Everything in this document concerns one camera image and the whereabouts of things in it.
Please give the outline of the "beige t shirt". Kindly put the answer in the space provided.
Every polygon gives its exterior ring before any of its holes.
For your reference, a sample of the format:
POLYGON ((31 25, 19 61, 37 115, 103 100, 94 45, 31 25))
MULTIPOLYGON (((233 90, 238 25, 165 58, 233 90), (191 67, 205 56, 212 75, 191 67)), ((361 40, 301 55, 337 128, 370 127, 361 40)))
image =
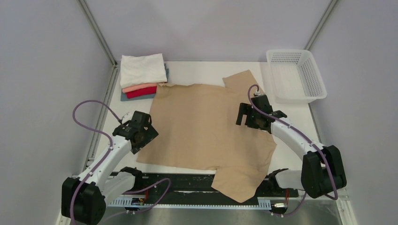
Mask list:
POLYGON ((158 136, 137 156, 143 164, 214 170, 212 188, 242 203, 268 174, 276 143, 271 134, 237 125, 239 106, 256 83, 246 70, 224 86, 162 84, 150 115, 158 136))

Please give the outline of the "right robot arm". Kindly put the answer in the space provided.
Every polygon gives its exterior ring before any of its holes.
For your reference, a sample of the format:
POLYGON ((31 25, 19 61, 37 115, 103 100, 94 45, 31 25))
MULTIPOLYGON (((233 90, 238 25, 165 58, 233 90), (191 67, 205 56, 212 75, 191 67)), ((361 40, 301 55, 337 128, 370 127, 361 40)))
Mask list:
POLYGON ((300 158, 300 170, 278 169, 270 175, 269 192, 281 195, 287 188, 305 191, 311 198, 336 200, 347 180, 340 150, 313 141, 296 128, 282 111, 273 111, 265 94, 255 95, 249 103, 240 103, 237 125, 267 131, 282 140, 300 158))

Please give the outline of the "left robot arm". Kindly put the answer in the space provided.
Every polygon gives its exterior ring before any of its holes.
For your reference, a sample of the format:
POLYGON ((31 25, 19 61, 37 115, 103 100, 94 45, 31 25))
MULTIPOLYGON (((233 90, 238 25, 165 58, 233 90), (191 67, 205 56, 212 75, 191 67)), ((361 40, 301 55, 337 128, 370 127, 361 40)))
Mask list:
POLYGON ((151 115, 135 111, 117 126, 101 155, 75 178, 66 178, 61 187, 61 214, 72 221, 97 225, 106 207, 123 193, 138 194, 144 182, 136 168, 124 167, 110 178, 119 162, 129 153, 137 154, 158 136, 151 115))

